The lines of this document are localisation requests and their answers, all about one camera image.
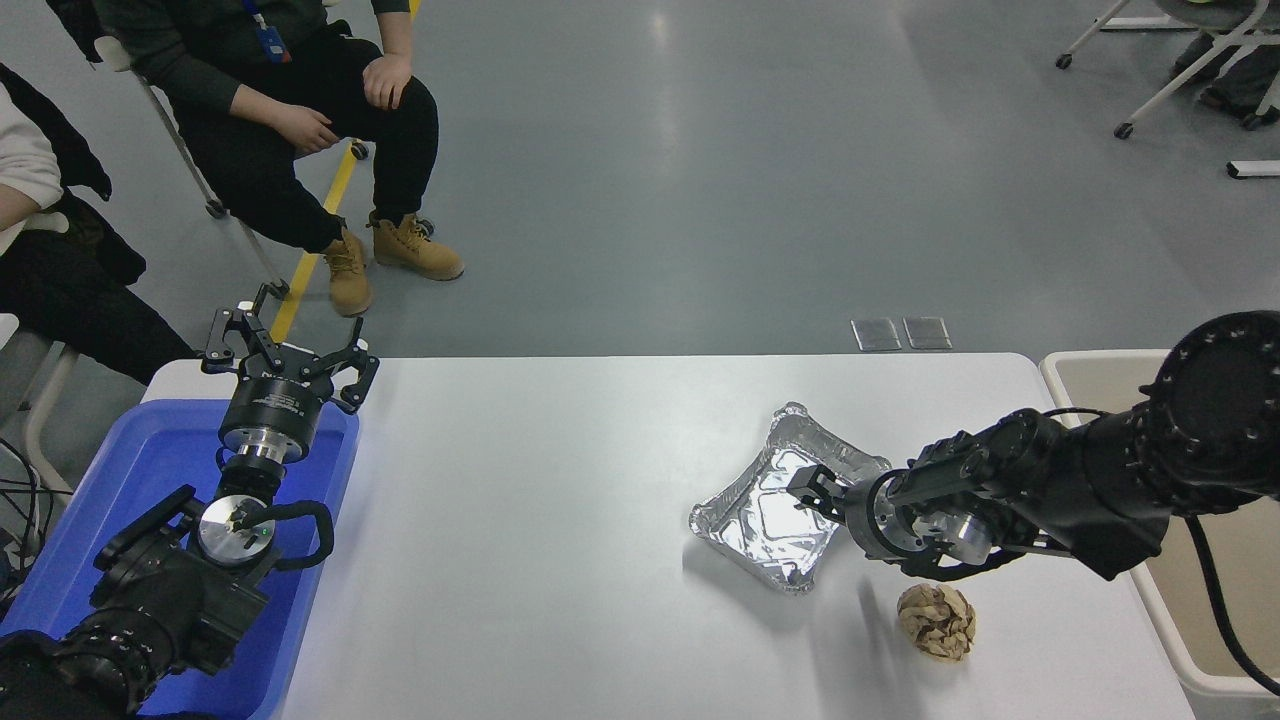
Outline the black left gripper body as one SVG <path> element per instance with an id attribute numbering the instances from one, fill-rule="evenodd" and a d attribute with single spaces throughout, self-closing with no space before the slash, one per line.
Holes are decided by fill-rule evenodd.
<path id="1" fill-rule="evenodd" d="M 323 405 L 334 392 L 330 379 L 311 375 L 298 380 L 243 368 L 236 375 L 236 392 L 219 428 L 223 446 L 311 446 Z"/>

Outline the seated person's left hand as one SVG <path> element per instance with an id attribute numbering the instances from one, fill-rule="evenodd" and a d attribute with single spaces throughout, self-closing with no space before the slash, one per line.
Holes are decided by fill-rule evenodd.
<path id="1" fill-rule="evenodd" d="M 387 53 L 371 60 L 362 70 L 362 87 L 367 104 L 383 111 L 401 108 L 406 87 L 413 78 L 412 55 Z"/>

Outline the seated person's right hand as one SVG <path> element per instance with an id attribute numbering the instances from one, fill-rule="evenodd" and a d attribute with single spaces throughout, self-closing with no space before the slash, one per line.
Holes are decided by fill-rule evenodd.
<path id="1" fill-rule="evenodd" d="M 332 120 L 311 108 L 280 104 L 269 126 L 288 141 L 300 156 L 321 152 L 340 142 Z"/>

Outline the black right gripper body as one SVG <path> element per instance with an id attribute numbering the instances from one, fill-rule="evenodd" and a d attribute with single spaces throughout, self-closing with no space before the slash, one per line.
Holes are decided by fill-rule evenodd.
<path id="1" fill-rule="evenodd" d="M 890 484 L 901 474 L 892 470 L 876 480 L 859 480 L 845 496 L 845 527 L 868 559 L 902 561 L 902 523 L 890 501 Z"/>

